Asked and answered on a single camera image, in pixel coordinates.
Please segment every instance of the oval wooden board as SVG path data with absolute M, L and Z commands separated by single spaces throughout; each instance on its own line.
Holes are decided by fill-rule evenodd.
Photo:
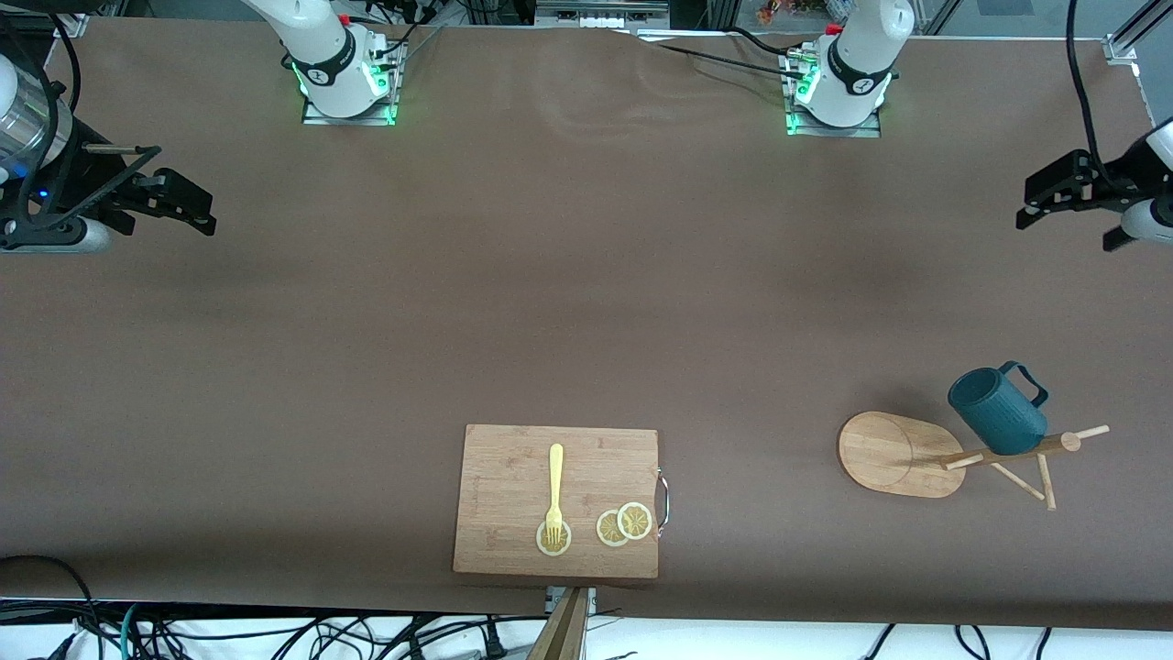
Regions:
M 911 497 L 947 497 L 961 488 L 965 469 L 945 470 L 937 461 L 961 453 L 949 431 L 909 417 L 861 413 L 839 434 L 839 461 L 866 489 Z

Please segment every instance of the cable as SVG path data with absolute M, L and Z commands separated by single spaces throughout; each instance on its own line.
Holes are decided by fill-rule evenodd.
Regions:
M 367 637 L 372 640 L 374 639 L 374 631 L 371 630 L 371 625 L 362 620 L 362 627 L 366 628 Z M 374 660 L 374 641 L 371 642 L 371 652 L 367 653 L 367 660 Z
M 176 632 L 169 632 L 168 634 L 170 634 L 171 637 L 175 637 L 175 638 L 190 639 L 190 640 L 195 640 L 195 641 L 226 641 L 226 640 L 232 640 L 232 639 L 251 639 L 251 638 L 258 638 L 258 637 L 284 635 L 284 634 L 296 633 L 296 632 L 298 632 L 300 630 L 301 630 L 300 627 L 297 627 L 297 628 L 282 628 L 279 631 L 259 631 L 259 632 L 256 632 L 256 633 L 237 633 L 237 634 L 230 634 L 230 635 L 192 635 L 192 634 L 188 634 L 188 633 L 176 633 Z
M 1043 649 L 1046 648 L 1046 642 L 1051 639 L 1051 627 L 1047 626 L 1043 628 L 1043 637 L 1038 639 L 1038 646 L 1035 647 L 1035 660 L 1043 660 Z
M 762 50 L 767 53 L 773 53 L 775 55 L 785 55 L 786 50 L 794 47 L 789 46 L 788 48 L 774 48 L 769 43 L 766 43 L 765 41 L 758 39 L 752 32 L 743 27 L 738 27 L 735 25 L 731 25 L 730 27 L 721 29 L 721 32 L 740 34 L 741 36 L 748 39 L 750 42 L 757 46 L 758 48 L 761 48 Z
M 122 660 L 130 660 L 130 645 L 127 644 L 127 638 L 130 635 L 130 622 L 134 620 L 135 610 L 138 610 L 137 603 L 128 607 L 126 615 L 122 617 L 122 627 L 118 633 L 118 649 L 122 651 Z
M 66 53 L 69 54 L 69 75 L 73 77 L 73 84 L 69 87 L 69 111 L 72 113 L 77 109 L 77 98 L 81 97 L 81 64 L 77 62 L 77 50 L 74 50 L 73 40 L 66 33 L 66 23 L 61 22 L 56 14 L 49 14 L 49 20 L 57 28 L 61 42 L 66 46 Z
M 306 625 L 301 626 L 300 628 L 298 628 L 296 633 L 293 633 L 292 635 L 290 635 L 289 639 L 286 639 L 284 642 L 282 642 L 280 646 L 277 647 L 277 651 L 273 652 L 273 655 L 272 655 L 271 660 L 283 660 L 286 655 L 289 655 L 289 652 L 297 644 L 297 640 L 299 640 L 303 637 L 305 637 L 305 634 L 307 632 L 310 632 L 311 630 L 318 627 L 318 624 L 320 624 L 320 622 L 323 622 L 325 620 L 326 620 L 325 617 L 317 617 L 312 621 L 310 621 L 308 624 L 306 624 Z
M 544 621 L 547 619 L 549 619 L 549 617 L 536 617 L 536 615 L 535 617 L 500 617 L 497 619 L 494 619 L 493 622 L 494 624 L 508 624 L 509 621 Z M 427 639 L 420 640 L 420 648 L 423 648 L 425 646 L 427 646 L 427 645 L 429 645 L 429 644 L 432 644 L 434 641 L 439 641 L 439 640 L 441 640 L 441 639 L 443 639 L 446 637 L 450 637 L 450 635 L 454 635 L 456 633 L 462 633 L 462 632 L 472 630 L 472 628 L 479 628 L 479 627 L 486 626 L 486 625 L 488 625 L 488 621 L 467 621 L 467 622 L 465 622 L 465 625 L 461 625 L 460 627 L 452 628 L 452 630 L 447 630 L 448 626 L 442 626 L 440 628 L 436 628 L 435 631 L 428 631 L 429 633 L 436 633 L 436 632 L 440 632 L 440 631 L 443 631 L 443 632 L 440 632 L 440 634 L 432 634 Z M 404 658 L 406 658 L 406 655 L 401 655 L 399 658 L 399 660 L 404 660 Z
M 710 9 L 710 6 L 706 4 L 705 5 L 705 11 L 700 13 L 700 18 L 697 19 L 697 25 L 692 26 L 692 29 L 694 29 L 694 30 L 696 29 L 700 29 L 700 25 L 705 22 L 706 18 L 708 18 L 708 9 Z
M 387 19 L 387 25 L 395 25 L 395 22 L 391 20 L 391 14 L 387 13 L 387 8 L 384 7 L 381 2 L 371 2 L 367 5 L 367 7 L 374 7 L 379 9 L 379 13 L 382 14 L 382 18 Z
M 863 660 L 876 660 L 876 655 L 880 655 L 880 649 L 883 648 L 883 642 L 888 640 L 888 635 L 891 634 L 891 630 L 896 627 L 896 624 L 888 624 L 884 626 L 883 632 L 876 638 L 876 642 L 872 645 L 872 652 L 863 656 Z
M 5 16 L 2 12 L 0 12 L 0 19 L 2 19 L 0 20 L 0 23 L 6 23 L 4 25 L 5 30 L 12 27 L 12 22 L 8 21 L 8 16 Z M 42 564 L 52 564 L 53 566 L 61 569 L 66 573 L 69 573 L 69 577 L 73 578 L 74 584 L 77 585 L 77 590 L 81 591 L 82 598 L 86 599 L 86 610 L 89 612 L 94 627 L 101 628 L 102 620 L 97 618 L 97 608 L 94 606 L 94 594 L 89 592 L 89 586 L 86 584 L 86 580 L 81 579 L 81 574 L 79 574 L 73 566 L 66 564 L 65 562 L 57 559 L 56 557 L 48 557 L 45 554 L 9 554 L 8 557 L 0 557 L 0 566 L 14 562 L 40 562 Z M 101 637 L 99 637 L 97 659 L 102 660 L 103 658 L 106 658 L 106 645 L 102 644 Z
M 496 9 L 473 8 L 473 7 L 468 6 L 468 5 L 466 5 L 463 0 L 456 0 L 456 4 L 460 5 L 461 7 L 463 7 L 468 12 L 468 18 L 470 18 L 470 19 L 473 18 L 473 13 L 474 12 L 477 13 L 477 14 L 481 14 L 484 18 L 486 23 L 488 23 L 488 21 L 489 21 L 489 14 L 500 14 L 501 12 L 503 12 L 506 9 L 506 7 L 508 7 L 508 5 L 506 5 L 504 2 L 500 2 L 497 5 Z
M 1079 73 L 1079 60 L 1076 57 L 1076 6 L 1078 4 L 1079 0 L 1071 0 L 1071 4 L 1067 5 L 1065 42 L 1067 47 L 1067 67 L 1071 69 L 1071 82 L 1076 86 L 1076 97 L 1079 98 L 1079 113 L 1084 118 L 1084 132 L 1087 135 L 1087 151 L 1092 156 L 1092 165 L 1096 166 L 1096 171 L 1104 178 L 1104 182 L 1117 192 L 1124 193 L 1124 186 L 1108 176 L 1107 168 L 1104 166 L 1104 159 L 1100 158 L 1099 142 L 1096 140 L 1096 125 L 1092 121 L 1092 104 L 1087 98 L 1087 89 L 1084 87 L 1084 76 Z
M 420 50 L 422 50 L 423 47 L 428 45 L 428 41 L 430 41 L 433 36 L 440 34 L 440 30 L 442 30 L 446 26 L 439 26 L 435 29 L 433 29 L 432 32 L 429 32 L 428 35 L 423 38 L 423 41 L 420 41 L 419 46 L 416 46 L 411 53 L 404 55 L 404 62 L 407 62 L 408 60 L 411 60 L 412 57 L 414 57 L 415 54 L 419 53 Z
M 678 48 L 676 46 L 669 46 L 666 43 L 659 43 L 659 42 L 657 42 L 656 45 L 659 46 L 660 48 L 667 48 L 669 50 L 673 50 L 676 53 L 684 53 L 685 55 L 693 55 L 693 56 L 697 56 L 697 57 L 704 57 L 706 60 L 713 60 L 714 62 L 724 62 L 726 64 L 732 64 L 732 66 L 735 66 L 735 67 L 743 67 L 743 68 L 747 68 L 747 69 L 772 73 L 774 75 L 781 75 L 782 77 L 792 77 L 794 80 L 801 80 L 802 79 L 802 74 L 800 74 L 799 72 L 794 72 L 794 70 L 782 70 L 782 69 L 779 69 L 779 68 L 764 67 L 764 66 L 760 66 L 760 64 L 752 64 L 750 62 L 743 62 L 740 60 L 731 60 L 728 57 L 721 57 L 720 55 L 712 55 L 710 53 L 700 53 L 698 50 L 690 50 L 687 48 Z
M 982 634 L 982 628 L 977 626 L 970 627 L 974 628 L 975 633 L 977 633 L 977 641 L 982 642 L 982 655 L 978 655 L 976 651 L 965 644 L 965 640 L 961 637 L 961 626 L 954 626 L 954 635 L 957 638 L 957 644 L 965 649 L 965 653 L 972 655 L 974 660 L 990 660 L 990 647 L 985 644 L 985 635 Z
M 331 644 L 335 642 L 335 641 L 350 645 L 351 648 L 353 648 L 359 654 L 359 660 L 361 660 L 362 659 L 362 652 L 359 651 L 359 648 L 357 646 L 351 645 L 348 641 L 341 640 L 339 638 L 341 638 L 346 632 L 348 632 L 354 626 L 358 626 L 359 624 L 361 624 L 364 619 L 365 619 L 365 617 L 359 617 L 359 618 L 354 619 L 353 622 L 351 622 L 346 627 L 337 631 L 334 633 L 334 635 L 331 637 L 330 639 L 327 639 L 326 641 L 321 641 L 323 639 L 325 639 L 325 637 L 319 632 L 318 633 L 318 639 L 314 640 L 314 644 L 319 644 L 320 646 L 318 646 L 318 652 L 317 653 L 311 653 L 310 654 L 310 660 L 319 660 L 321 658 L 321 653 L 324 651 L 326 651 L 326 647 L 330 646 Z
M 379 655 L 375 655 L 374 660 L 384 660 L 386 656 L 391 655 L 391 652 L 394 651 L 396 646 L 404 644 L 405 641 L 407 641 L 408 638 L 415 635 L 420 631 L 420 628 L 427 626 L 428 624 L 435 621 L 439 618 L 440 618 L 439 614 L 416 614 L 415 617 L 412 617 L 412 622 L 404 626 L 404 630 L 399 631 L 399 633 L 395 637 L 391 638 L 391 641 L 388 641 L 387 646 L 385 646 L 384 649 L 379 652 Z
M 401 36 L 399 39 L 399 41 L 392 43 L 391 46 L 384 48 L 382 50 L 375 50 L 375 54 L 374 54 L 375 59 L 381 57 L 381 56 L 386 55 L 387 53 L 392 53 L 392 52 L 395 50 L 395 48 L 399 48 L 404 43 L 407 43 L 407 40 L 411 39 L 412 33 L 415 32 L 415 28 L 420 27 L 421 25 L 423 25 L 423 23 L 420 23 L 420 22 L 412 23 L 412 26 L 407 28 L 407 32 L 404 33 L 404 36 Z

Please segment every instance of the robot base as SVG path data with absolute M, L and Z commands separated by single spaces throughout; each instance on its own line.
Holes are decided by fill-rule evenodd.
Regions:
M 377 47 L 386 47 L 386 38 L 378 35 L 380 42 Z M 392 53 L 385 55 L 384 60 L 377 62 L 387 68 L 373 75 L 378 84 L 386 84 L 389 91 L 386 96 L 377 100 L 374 104 L 352 117 L 332 117 L 321 113 L 307 97 L 301 108 L 301 123 L 306 125 L 395 125 L 399 116 L 399 95 L 404 88 L 404 66 L 407 63 L 407 45 L 404 43 Z
M 807 76 L 819 74 L 819 50 L 814 41 L 807 41 L 799 48 L 791 48 L 786 55 L 778 56 L 778 66 L 782 70 L 796 70 Z M 873 110 L 863 123 L 849 128 L 827 125 L 816 120 L 811 110 L 795 101 L 805 80 L 782 77 L 782 101 L 786 106 L 787 135 L 816 135 L 820 137 L 880 137 L 880 113 Z

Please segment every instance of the white floor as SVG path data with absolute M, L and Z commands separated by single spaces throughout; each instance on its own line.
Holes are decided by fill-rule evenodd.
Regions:
M 345 625 L 352 619 L 339 619 Z M 436 621 L 435 627 L 455 620 Z M 255 631 L 284 630 L 304 625 L 307 619 L 264 619 L 233 621 L 197 621 L 175 626 L 176 631 L 192 634 L 236 634 Z M 388 638 L 408 620 L 406 618 L 372 619 L 374 633 Z M 615 619 L 599 617 L 591 620 L 588 633 L 586 660 L 611 660 L 636 652 L 632 660 L 714 660 L 802 659 L 802 660 L 860 660 L 872 649 L 883 626 L 875 624 L 789 624 L 746 621 L 682 621 L 657 619 Z M 522 621 L 499 626 L 506 648 L 529 645 L 541 630 L 541 621 Z M 983 627 L 996 660 L 1033 660 L 1039 628 Z M 0 660 L 30 660 L 45 658 L 72 632 L 68 625 L 4 626 L 0 627 Z M 975 638 L 967 633 L 971 646 Z M 289 635 L 274 635 L 233 641 L 188 641 L 188 653 L 196 660 L 269 660 Z M 310 655 L 313 635 L 303 638 L 287 655 L 303 660 Z M 358 642 L 366 656 L 368 648 Z M 423 648 L 428 660 L 446 660 L 472 651 L 482 649 L 480 632 L 473 630 L 428 645 Z M 393 653 L 388 660 L 399 660 L 406 648 Z M 90 635 L 79 635 L 68 660 L 91 660 L 97 656 L 96 642 Z M 107 658 L 117 659 L 117 649 L 107 645 Z M 334 645 L 321 660 L 354 660 L 354 649 Z M 1173 658 L 1173 633 L 1086 631 L 1058 628 L 1046 646 L 1045 659 L 1101 660 L 1167 660 Z M 969 655 L 954 639 L 951 626 L 899 625 L 893 631 L 877 660 L 968 660 Z

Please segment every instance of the wooden stick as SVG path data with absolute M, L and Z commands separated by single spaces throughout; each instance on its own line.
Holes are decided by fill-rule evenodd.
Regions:
M 1056 436 L 1047 436 L 1043 438 L 1043 442 L 1040 442 L 1037 448 L 1032 449 L 1031 451 L 1028 451 L 1026 454 L 1002 456 L 998 454 L 994 454 L 988 449 L 982 449 L 976 451 L 963 451 L 961 454 L 945 456 L 940 460 L 940 463 L 941 467 L 944 468 L 945 470 L 957 470 L 958 468 L 965 468 L 969 465 L 989 465 L 991 463 L 1022 461 L 1023 458 L 1030 458 L 1039 454 L 1079 451 L 1079 447 L 1080 447 L 1080 441 L 1077 434 L 1059 434 Z
M 1083 441 L 1086 438 L 1091 438 L 1092 436 L 1100 436 L 1103 434 L 1107 434 L 1108 431 L 1110 429 L 1107 428 L 1107 424 L 1105 424 L 1103 427 L 1096 427 L 1094 429 L 1087 429 L 1086 431 L 1077 431 L 1076 435 L 1079 436 L 1080 441 Z
M 971 456 L 967 456 L 965 458 L 958 458 L 957 461 L 954 461 L 949 465 L 945 465 L 945 470 L 956 470 L 958 468 L 965 468 L 967 465 L 972 465 L 975 463 L 981 463 L 982 461 L 984 461 L 984 457 L 982 456 L 982 453 L 979 453 L 979 451 L 978 453 L 974 453 Z
M 582 656 L 583 635 L 590 610 L 590 590 L 567 588 L 554 614 L 545 620 L 537 641 L 530 647 L 526 660 L 577 660 Z
M 1023 482 L 1022 479 L 1019 479 L 1018 475 L 1015 475 L 1013 472 L 1006 470 L 1005 468 L 998 465 L 997 463 L 991 463 L 990 468 L 994 468 L 998 472 L 1002 472 L 1003 477 L 1005 477 L 1006 479 L 1010 479 L 1011 482 L 1018 484 L 1018 488 L 1021 488 L 1022 490 L 1029 492 L 1031 495 L 1031 497 L 1033 497 L 1035 499 L 1037 499 L 1039 502 L 1043 502 L 1043 499 L 1046 497 L 1043 494 L 1040 494 L 1037 490 L 1035 490 L 1035 487 L 1032 487 L 1032 485 L 1028 484 L 1026 482 Z
M 1046 510 L 1055 511 L 1055 489 L 1051 487 L 1051 471 L 1046 468 L 1046 455 L 1038 455 L 1038 474 L 1043 477 L 1043 492 L 1046 496 Z

